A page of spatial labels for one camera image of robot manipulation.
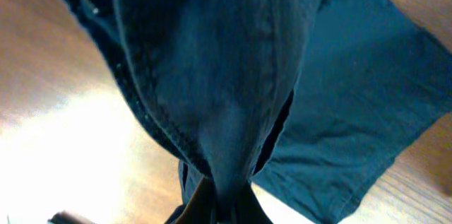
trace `wooden floor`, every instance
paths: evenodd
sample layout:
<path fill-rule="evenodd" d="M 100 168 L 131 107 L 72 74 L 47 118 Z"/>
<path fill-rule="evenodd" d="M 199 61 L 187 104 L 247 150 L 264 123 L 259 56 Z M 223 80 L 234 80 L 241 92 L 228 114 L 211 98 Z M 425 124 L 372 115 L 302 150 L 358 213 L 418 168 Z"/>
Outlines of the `wooden floor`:
<path fill-rule="evenodd" d="M 394 1 L 452 49 L 452 0 Z M 177 160 L 133 118 L 60 0 L 0 0 L 0 84 L 0 224 L 45 223 L 62 209 L 162 223 L 181 203 Z M 309 223 L 254 189 L 275 223 Z M 452 223 L 452 115 L 344 223 Z"/>

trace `wood grain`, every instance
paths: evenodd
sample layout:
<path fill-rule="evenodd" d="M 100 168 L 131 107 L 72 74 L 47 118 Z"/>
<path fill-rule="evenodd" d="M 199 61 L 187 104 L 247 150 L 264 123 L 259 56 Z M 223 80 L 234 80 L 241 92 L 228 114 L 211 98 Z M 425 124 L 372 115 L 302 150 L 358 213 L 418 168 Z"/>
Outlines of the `wood grain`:
<path fill-rule="evenodd" d="M 394 0 L 452 47 L 452 0 Z M 0 0 L 0 223 L 66 209 L 97 223 L 162 223 L 177 160 L 144 132 L 60 0 Z M 254 187 L 275 223 L 309 223 Z M 452 223 L 452 115 L 409 147 L 344 223 Z"/>

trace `navy cloth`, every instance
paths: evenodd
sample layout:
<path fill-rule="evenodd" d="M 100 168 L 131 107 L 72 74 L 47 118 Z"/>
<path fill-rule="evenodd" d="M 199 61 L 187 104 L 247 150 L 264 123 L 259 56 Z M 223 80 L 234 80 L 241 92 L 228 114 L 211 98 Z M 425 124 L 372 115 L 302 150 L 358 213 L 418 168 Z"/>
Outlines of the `navy cloth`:
<path fill-rule="evenodd" d="M 290 115 L 253 181 L 315 223 L 352 214 L 452 110 L 452 55 L 389 0 L 324 0 Z M 179 165 L 187 203 L 202 175 Z"/>

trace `dark teal fabric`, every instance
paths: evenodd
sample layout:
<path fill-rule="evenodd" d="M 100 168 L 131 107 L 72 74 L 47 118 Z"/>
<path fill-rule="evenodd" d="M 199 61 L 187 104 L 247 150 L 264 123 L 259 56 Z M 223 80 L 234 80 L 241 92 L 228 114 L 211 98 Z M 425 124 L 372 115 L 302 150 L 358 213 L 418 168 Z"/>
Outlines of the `dark teal fabric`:
<path fill-rule="evenodd" d="M 451 110 L 452 55 L 434 37 L 389 0 L 324 0 L 289 118 L 253 181 L 315 223 L 338 223 Z M 201 174 L 179 174 L 187 202 Z"/>
<path fill-rule="evenodd" d="M 104 55 L 137 119 L 181 160 L 185 204 L 199 180 L 212 177 L 212 167 L 224 188 L 235 183 L 233 172 L 257 172 L 255 183 L 307 218 L 338 223 L 404 148 L 452 110 L 451 54 L 389 0 L 65 1 Z M 279 42 L 275 34 L 283 36 Z M 168 39 L 167 49 L 153 49 Z M 143 50 L 155 51 L 157 59 L 143 58 Z M 150 70 L 154 62 L 163 64 L 160 70 Z M 190 88 L 182 76 L 172 77 L 187 62 L 196 64 L 187 70 L 191 74 L 213 79 Z M 222 114 L 210 103 L 225 96 L 218 94 L 223 82 L 235 89 L 225 92 L 234 93 L 226 96 L 238 108 L 219 115 L 208 133 L 199 130 L 205 114 Z M 150 94 L 155 89 L 160 96 Z M 185 104 L 192 97 L 192 105 Z M 154 108 L 155 101 L 163 111 Z M 241 148 L 246 140 L 249 148 Z M 243 166 L 234 163 L 243 154 L 251 157 Z"/>

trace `denim fabric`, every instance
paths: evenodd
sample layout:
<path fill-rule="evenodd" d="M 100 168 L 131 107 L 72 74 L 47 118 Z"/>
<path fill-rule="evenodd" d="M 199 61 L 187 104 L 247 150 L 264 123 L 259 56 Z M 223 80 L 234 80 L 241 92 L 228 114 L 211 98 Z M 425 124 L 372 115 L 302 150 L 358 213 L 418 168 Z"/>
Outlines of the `denim fabric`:
<path fill-rule="evenodd" d="M 452 109 L 451 54 L 389 0 L 65 1 L 185 204 L 203 176 L 225 205 L 252 179 L 337 223 Z"/>

